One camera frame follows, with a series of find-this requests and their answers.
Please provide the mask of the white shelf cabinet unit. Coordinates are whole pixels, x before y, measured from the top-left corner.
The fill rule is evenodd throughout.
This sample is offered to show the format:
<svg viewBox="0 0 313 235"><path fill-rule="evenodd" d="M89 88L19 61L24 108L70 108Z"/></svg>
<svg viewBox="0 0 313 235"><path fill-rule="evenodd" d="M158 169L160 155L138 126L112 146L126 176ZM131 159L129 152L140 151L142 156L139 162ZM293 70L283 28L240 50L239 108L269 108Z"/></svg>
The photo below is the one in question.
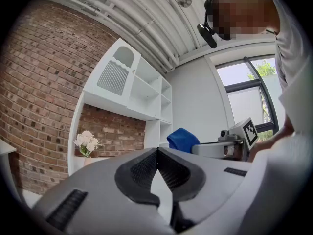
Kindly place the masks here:
<svg viewBox="0 0 313 235"><path fill-rule="evenodd" d="M172 87L142 56L140 57L127 105L111 102L96 89L96 69L87 79L78 99L71 121L67 166L72 175L73 158L80 116L85 104L146 122L144 148L160 147L167 143L165 135L172 130Z"/></svg>

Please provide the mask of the pale pink flower bouquet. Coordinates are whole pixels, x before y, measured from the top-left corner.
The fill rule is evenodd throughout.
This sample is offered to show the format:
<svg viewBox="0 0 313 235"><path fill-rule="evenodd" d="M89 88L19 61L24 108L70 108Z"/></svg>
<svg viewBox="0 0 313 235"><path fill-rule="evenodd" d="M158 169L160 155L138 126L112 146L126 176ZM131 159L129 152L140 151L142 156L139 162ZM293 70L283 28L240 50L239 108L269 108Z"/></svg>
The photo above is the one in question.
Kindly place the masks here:
<svg viewBox="0 0 313 235"><path fill-rule="evenodd" d="M93 151L103 146L103 144L101 144L101 142L94 137L94 134L88 130L77 134L73 143L76 147L78 147L79 152L86 158L90 158Z"/></svg>

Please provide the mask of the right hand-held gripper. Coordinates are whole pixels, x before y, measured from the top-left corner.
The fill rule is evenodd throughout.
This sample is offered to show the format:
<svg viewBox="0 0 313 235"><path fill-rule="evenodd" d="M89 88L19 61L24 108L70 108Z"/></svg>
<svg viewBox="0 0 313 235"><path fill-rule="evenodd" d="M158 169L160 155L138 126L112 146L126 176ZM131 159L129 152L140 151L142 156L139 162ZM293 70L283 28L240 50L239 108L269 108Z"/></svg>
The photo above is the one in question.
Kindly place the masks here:
<svg viewBox="0 0 313 235"><path fill-rule="evenodd" d="M228 131L229 140L193 145L191 153L210 158L223 158L226 145L233 147L233 152L228 150L228 156L234 156L239 161L246 161L250 150L258 140L258 133L252 119L248 118L238 122L230 127Z"/></svg>

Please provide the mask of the black framed window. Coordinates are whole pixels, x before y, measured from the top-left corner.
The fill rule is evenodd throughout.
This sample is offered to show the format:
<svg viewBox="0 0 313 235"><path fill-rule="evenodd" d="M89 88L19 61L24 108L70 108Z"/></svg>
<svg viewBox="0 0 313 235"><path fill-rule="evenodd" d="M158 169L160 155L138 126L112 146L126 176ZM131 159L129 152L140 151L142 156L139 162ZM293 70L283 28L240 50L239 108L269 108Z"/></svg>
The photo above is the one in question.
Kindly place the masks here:
<svg viewBox="0 0 313 235"><path fill-rule="evenodd" d="M272 137L282 126L285 110L273 55L244 57L217 65L236 123L251 118L259 141Z"/></svg>

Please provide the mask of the person's right forearm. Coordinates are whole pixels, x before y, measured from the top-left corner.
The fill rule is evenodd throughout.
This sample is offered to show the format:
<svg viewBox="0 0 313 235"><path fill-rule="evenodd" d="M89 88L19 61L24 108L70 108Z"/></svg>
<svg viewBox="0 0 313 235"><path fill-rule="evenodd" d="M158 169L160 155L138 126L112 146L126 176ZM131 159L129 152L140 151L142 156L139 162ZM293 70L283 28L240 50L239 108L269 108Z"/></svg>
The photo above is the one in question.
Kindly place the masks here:
<svg viewBox="0 0 313 235"><path fill-rule="evenodd" d="M262 150L270 149L278 140L288 137L294 133L293 125L290 121L290 118L285 114L285 121L282 128L273 135L270 139L262 142L256 143L253 148L250 150L248 162L253 162L256 154Z"/></svg>

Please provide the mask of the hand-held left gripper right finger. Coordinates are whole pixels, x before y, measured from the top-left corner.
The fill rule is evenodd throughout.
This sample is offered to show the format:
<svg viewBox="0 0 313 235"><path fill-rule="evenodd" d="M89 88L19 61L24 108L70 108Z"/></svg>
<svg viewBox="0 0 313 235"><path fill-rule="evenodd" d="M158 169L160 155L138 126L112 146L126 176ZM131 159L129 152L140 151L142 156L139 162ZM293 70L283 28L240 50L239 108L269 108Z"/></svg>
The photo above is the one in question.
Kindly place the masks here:
<svg viewBox="0 0 313 235"><path fill-rule="evenodd" d="M205 172L199 166L161 147L157 149L157 170L171 191L174 202L195 198L206 181Z"/></svg>

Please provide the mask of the small white table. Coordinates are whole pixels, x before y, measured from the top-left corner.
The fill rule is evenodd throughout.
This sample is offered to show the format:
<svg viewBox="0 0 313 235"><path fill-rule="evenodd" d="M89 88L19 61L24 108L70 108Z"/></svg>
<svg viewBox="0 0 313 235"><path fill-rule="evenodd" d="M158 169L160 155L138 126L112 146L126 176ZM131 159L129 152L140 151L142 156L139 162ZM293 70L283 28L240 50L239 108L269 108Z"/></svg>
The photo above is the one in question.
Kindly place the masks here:
<svg viewBox="0 0 313 235"><path fill-rule="evenodd" d="M9 153L15 152L16 148L4 142L0 139L0 156L8 155Z"/></svg>

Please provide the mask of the blue cloth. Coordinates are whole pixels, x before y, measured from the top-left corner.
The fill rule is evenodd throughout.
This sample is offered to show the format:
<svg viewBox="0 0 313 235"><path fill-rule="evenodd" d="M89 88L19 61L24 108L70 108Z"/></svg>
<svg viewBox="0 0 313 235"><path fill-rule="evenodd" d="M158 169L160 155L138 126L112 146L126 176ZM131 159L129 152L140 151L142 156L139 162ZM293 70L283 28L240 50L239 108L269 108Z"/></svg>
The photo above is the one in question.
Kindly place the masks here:
<svg viewBox="0 0 313 235"><path fill-rule="evenodd" d="M169 148L185 153L192 153L192 147L200 144L198 138L184 128L179 128L171 133L167 137L167 141Z"/></svg>

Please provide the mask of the person's white shirt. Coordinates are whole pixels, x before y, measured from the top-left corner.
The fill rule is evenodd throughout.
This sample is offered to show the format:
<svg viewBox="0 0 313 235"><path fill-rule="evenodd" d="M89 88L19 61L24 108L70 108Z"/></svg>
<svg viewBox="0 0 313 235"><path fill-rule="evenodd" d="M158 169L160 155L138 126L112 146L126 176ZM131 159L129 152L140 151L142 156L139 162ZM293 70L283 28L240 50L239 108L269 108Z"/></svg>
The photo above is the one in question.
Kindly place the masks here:
<svg viewBox="0 0 313 235"><path fill-rule="evenodd" d="M301 76L313 67L313 51L292 12L281 0L278 9L280 32L276 38L276 71L283 94L295 91ZM297 131L258 152L243 185L255 189L237 235L267 235L300 196L313 172L313 133Z"/></svg>

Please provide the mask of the row of white ceiling pipes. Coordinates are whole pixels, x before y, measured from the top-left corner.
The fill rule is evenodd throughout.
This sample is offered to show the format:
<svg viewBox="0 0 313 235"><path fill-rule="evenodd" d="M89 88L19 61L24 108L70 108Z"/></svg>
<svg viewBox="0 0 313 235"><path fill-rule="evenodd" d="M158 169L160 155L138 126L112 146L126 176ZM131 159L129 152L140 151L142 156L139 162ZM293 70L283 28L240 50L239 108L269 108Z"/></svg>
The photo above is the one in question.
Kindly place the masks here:
<svg viewBox="0 0 313 235"><path fill-rule="evenodd" d="M140 11L122 0L60 0L85 8L120 34L161 72L170 72L179 64L178 54L158 34L153 24Z"/></svg>

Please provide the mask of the white arched cabinet door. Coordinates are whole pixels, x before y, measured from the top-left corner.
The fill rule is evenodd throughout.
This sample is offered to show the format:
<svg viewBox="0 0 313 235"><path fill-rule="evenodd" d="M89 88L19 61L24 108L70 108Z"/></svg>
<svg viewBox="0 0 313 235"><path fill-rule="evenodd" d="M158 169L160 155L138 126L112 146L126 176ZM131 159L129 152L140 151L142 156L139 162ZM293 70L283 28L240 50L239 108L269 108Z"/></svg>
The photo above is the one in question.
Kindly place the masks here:
<svg viewBox="0 0 313 235"><path fill-rule="evenodd" d="M141 54L118 39L98 62L95 71L99 95L111 102L127 105Z"/></svg>

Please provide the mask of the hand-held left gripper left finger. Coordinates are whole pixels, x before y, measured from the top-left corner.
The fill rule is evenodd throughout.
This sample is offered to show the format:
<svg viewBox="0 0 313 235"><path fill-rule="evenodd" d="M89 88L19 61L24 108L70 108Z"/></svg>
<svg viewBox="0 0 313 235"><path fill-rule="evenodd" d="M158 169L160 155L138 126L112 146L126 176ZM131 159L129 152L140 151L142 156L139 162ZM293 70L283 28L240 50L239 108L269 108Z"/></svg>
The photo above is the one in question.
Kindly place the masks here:
<svg viewBox="0 0 313 235"><path fill-rule="evenodd" d="M118 189L135 203L160 205L159 197L151 193L152 180L157 171L157 155L158 149L151 148L116 170L114 180Z"/></svg>

